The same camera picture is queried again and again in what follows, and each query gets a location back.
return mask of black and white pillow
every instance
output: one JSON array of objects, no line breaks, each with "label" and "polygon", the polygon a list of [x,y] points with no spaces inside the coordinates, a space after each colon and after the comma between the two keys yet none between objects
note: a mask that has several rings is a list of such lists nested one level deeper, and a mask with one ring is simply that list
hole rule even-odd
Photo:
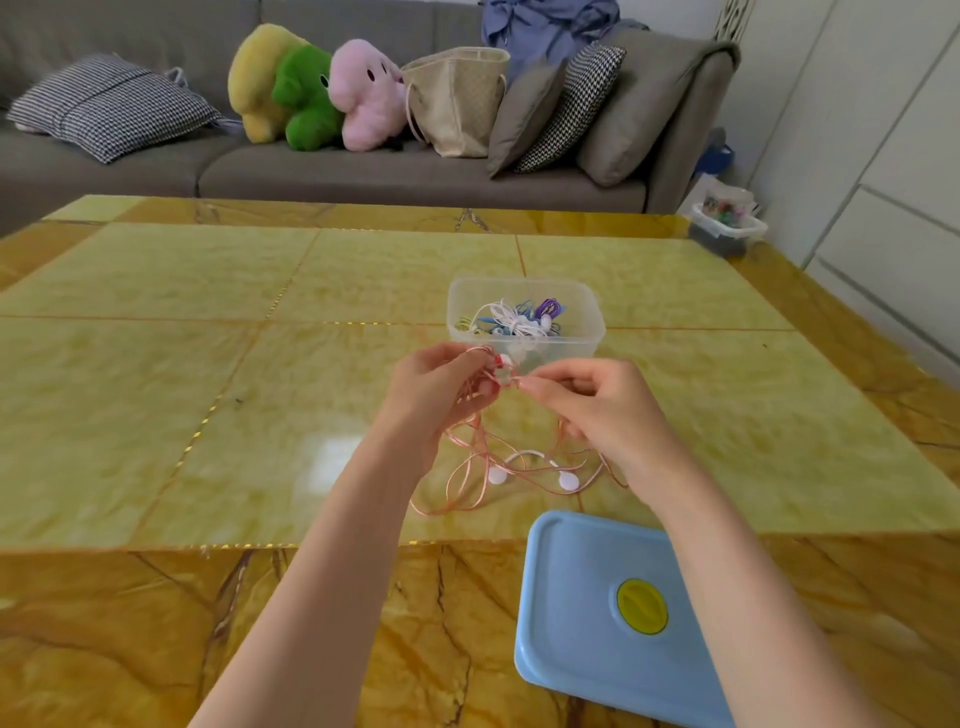
[{"label": "black and white pillow", "polygon": [[111,54],[87,56],[13,101],[18,128],[72,142],[110,164],[218,121],[203,97]]},{"label": "black and white pillow", "polygon": [[564,92],[540,138],[516,164],[517,172],[535,172],[558,161],[580,141],[616,82],[627,51],[591,43],[566,67]]}]

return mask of blue plastic lid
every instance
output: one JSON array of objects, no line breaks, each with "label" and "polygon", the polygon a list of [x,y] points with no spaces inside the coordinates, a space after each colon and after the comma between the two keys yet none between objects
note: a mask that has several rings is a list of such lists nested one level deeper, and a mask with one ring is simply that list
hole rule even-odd
[{"label": "blue plastic lid", "polygon": [[514,661],[524,680],[550,690],[690,728],[733,728],[662,531],[568,511],[540,516]]}]

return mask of beige tote bag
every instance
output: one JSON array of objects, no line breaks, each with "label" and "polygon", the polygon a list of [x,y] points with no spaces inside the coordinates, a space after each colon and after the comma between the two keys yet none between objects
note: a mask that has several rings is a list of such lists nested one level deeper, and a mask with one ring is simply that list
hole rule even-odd
[{"label": "beige tote bag", "polygon": [[509,60],[499,48],[453,48],[403,66],[414,136],[441,157],[485,157]]}]

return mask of marble table top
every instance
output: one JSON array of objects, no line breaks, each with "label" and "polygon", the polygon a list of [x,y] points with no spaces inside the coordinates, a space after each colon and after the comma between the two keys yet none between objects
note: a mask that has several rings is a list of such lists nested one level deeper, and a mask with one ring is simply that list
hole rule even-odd
[{"label": "marble table top", "polygon": [[[467,274],[587,283],[598,355],[641,366],[891,722],[956,725],[960,395],[769,246],[728,263],[684,231],[93,196],[0,241],[0,723],[184,725]],[[490,422],[553,435],[509,394]],[[554,508],[657,525],[609,481],[410,514],[358,724],[653,724],[516,674],[523,538]]]}]

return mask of green plush toy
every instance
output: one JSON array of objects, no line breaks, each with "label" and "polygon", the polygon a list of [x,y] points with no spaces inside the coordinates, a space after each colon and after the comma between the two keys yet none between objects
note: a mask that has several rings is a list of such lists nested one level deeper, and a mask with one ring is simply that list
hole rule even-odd
[{"label": "green plush toy", "polygon": [[294,110],[287,122],[287,143],[312,152],[340,136],[344,115],[330,103],[330,59],[315,45],[294,48],[276,69],[274,101]]}]

